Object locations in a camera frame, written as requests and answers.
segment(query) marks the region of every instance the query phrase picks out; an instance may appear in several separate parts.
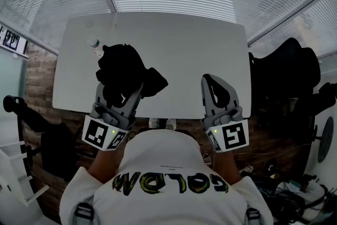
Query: tabletop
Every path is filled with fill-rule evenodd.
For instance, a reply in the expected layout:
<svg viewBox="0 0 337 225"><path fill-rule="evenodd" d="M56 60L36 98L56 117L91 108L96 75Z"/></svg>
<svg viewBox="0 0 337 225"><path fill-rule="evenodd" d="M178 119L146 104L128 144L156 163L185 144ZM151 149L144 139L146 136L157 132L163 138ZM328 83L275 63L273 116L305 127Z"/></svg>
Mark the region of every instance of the tabletop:
<svg viewBox="0 0 337 225"><path fill-rule="evenodd" d="M97 49L91 47L92 39L100 41ZM57 60L53 107L91 111L98 85L95 73L99 57L95 50L104 44L132 45L145 67L155 68L168 81L169 85L156 96L141 100L138 117L204 118L201 78L206 73L232 85L244 118L250 116L250 66L244 27L199 16L150 12L70 19ZM122 68L114 67L112 78Z"/></svg>

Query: chair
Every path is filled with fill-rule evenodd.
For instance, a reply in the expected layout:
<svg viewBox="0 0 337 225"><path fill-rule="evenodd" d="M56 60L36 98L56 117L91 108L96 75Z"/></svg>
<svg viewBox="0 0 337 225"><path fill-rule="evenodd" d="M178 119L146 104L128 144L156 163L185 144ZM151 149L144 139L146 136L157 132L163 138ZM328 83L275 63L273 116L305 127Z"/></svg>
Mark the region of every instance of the chair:
<svg viewBox="0 0 337 225"><path fill-rule="evenodd" d="M259 120L276 126L296 143L314 136L314 117L336 103L337 85L327 83L317 94L313 88L321 79L320 67L311 48L302 48L294 38L286 40L265 58L250 53L252 112L256 113L266 99L298 98L294 110L284 118L279 115Z"/></svg>
<svg viewBox="0 0 337 225"><path fill-rule="evenodd" d="M65 181L70 181L77 171L77 154L90 158L95 157L75 149L75 141L82 128L73 136L64 123L50 124L38 112L29 108L24 99L20 97L8 95L4 98L3 103L6 112L17 114L34 132L43 132L39 148L32 150L30 145L27 146L27 159L30 166L33 165L32 157L41 153L44 170L63 178Z"/></svg>
<svg viewBox="0 0 337 225"><path fill-rule="evenodd" d="M264 58L250 53L252 112L268 98L309 97L321 79L320 66L311 48L294 38L286 40Z"/></svg>

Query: white sneaker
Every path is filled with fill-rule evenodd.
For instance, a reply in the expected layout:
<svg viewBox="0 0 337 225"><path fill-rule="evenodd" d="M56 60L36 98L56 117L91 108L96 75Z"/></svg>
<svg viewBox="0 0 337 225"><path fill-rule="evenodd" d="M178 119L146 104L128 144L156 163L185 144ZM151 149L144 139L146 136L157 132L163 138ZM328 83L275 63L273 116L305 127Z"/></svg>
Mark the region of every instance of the white sneaker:
<svg viewBox="0 0 337 225"><path fill-rule="evenodd" d="M251 173L253 170L254 170L254 167L253 167L253 166L247 166L247 167L244 167L243 169L241 169L239 172L240 172L240 173L242 173L242 172L248 172L248 173Z"/></svg>
<svg viewBox="0 0 337 225"><path fill-rule="evenodd" d="M150 129L159 129L159 118L150 118L148 121L148 127Z"/></svg>
<svg viewBox="0 0 337 225"><path fill-rule="evenodd" d="M177 121L174 118L169 118L166 121L166 129L167 130L175 130L177 127Z"/></svg>

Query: floor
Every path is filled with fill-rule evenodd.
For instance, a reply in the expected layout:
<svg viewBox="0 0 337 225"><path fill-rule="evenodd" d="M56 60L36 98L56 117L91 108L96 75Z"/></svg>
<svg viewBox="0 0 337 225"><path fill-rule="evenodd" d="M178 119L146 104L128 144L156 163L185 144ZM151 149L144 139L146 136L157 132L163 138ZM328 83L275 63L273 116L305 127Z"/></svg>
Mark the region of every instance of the floor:
<svg viewBox="0 0 337 225"><path fill-rule="evenodd" d="M57 57L29 44L26 52L29 55L28 70L25 82L25 100L34 110L39 112L51 123L65 123L75 133L83 124L85 114L54 109L52 107L53 84ZM148 119L137 119L133 130L147 127ZM177 129L188 130L199 142L201 153L208 154L212 146L206 137L200 120L177 120ZM270 139L268 129L260 129L257 116L249 119L250 145L235 151L235 160L239 169L246 164L253 166L257 173L263 173L264 165L274 158L278 168L292 176L301 176L304 172L309 156L310 145L297 146L290 139ZM23 136L26 145L36 148L40 145L41 135L34 133L27 125L23 125ZM77 140L77 148L86 153L95 153L92 146ZM124 145L119 148L120 159L123 156ZM89 168L93 159L81 156L78 166ZM67 186L63 179L53 176L42 168L41 155L33 157L33 166L30 168L33 179L33 190L36 191L44 185L49 189L38 198L43 213L50 219L60 223L58 216L62 193Z"/></svg>

